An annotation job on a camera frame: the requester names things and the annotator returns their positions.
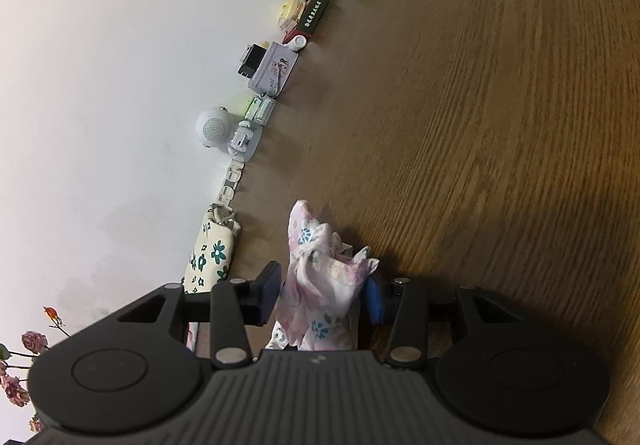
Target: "green flower print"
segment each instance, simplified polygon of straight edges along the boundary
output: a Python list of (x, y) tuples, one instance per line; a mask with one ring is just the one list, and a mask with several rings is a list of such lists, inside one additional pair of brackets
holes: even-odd
[(226, 276), (229, 275), (229, 269), (226, 266), (222, 267), (222, 270), (218, 270), (218, 275), (220, 279), (217, 282), (224, 281)]
[(220, 261), (224, 261), (226, 259), (226, 255), (222, 252), (225, 249), (225, 245), (222, 244), (222, 241), (218, 241), (213, 244), (213, 251), (211, 252), (211, 258), (216, 260), (216, 264), (219, 265)]

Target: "dried flower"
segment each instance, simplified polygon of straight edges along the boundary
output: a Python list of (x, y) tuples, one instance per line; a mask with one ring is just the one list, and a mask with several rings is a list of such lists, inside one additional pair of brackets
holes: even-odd
[(31, 401), (29, 393), (20, 386), (20, 378), (4, 375), (4, 377), (0, 377), (0, 384), (12, 404), (24, 407)]
[(49, 343), (47, 342), (47, 337), (42, 333), (27, 331), (22, 335), (22, 345), (32, 353), (38, 354), (45, 351)]
[(37, 414), (34, 414), (33, 418), (29, 420), (29, 428), (32, 432), (41, 432), (44, 430), (44, 424)]

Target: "wood grain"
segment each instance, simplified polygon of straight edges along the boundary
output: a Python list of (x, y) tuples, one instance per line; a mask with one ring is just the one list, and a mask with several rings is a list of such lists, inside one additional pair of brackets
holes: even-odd
[(640, 443), (640, 0), (332, 0), (232, 205), (286, 267), (305, 198), (389, 275), (495, 289), (596, 349)]

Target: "round white device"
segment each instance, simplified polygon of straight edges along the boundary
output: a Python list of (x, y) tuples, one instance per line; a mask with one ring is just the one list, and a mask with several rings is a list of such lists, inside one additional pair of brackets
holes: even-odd
[(219, 147), (233, 136), (234, 122), (224, 107), (202, 112), (196, 121), (198, 139), (205, 147)]

